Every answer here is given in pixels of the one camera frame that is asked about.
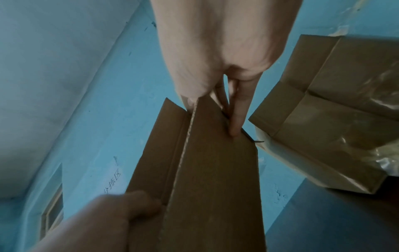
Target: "ceiling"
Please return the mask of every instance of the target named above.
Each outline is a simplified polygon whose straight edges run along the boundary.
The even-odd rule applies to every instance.
[[[25,192],[137,6],[0,2],[0,198]]]

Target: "white ceiling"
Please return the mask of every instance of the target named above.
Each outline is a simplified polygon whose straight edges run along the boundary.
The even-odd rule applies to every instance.
[[[0,198],[25,192],[137,6],[0,1]]]

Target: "window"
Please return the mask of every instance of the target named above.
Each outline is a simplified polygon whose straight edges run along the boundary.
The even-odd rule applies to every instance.
[[[64,218],[64,202],[62,199],[62,185],[54,194],[50,203],[42,215],[42,225],[40,229],[40,239],[43,239],[52,230],[54,230]]]

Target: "hand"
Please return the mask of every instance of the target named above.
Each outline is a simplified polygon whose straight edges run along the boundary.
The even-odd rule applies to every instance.
[[[161,207],[143,191],[103,195],[61,223],[32,252],[126,252],[129,221],[152,216]]]
[[[282,54],[302,0],[151,2],[177,93],[189,105],[213,93],[230,116],[230,135],[239,134],[256,85]]]

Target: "cardboard box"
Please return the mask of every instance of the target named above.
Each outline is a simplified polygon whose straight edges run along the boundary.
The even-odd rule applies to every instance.
[[[136,220],[129,251],[265,251],[257,149],[210,97],[193,115],[166,99],[126,191],[145,190],[164,209]]]
[[[317,185],[375,193],[399,161],[396,59],[397,42],[302,35],[249,119],[259,145]]]

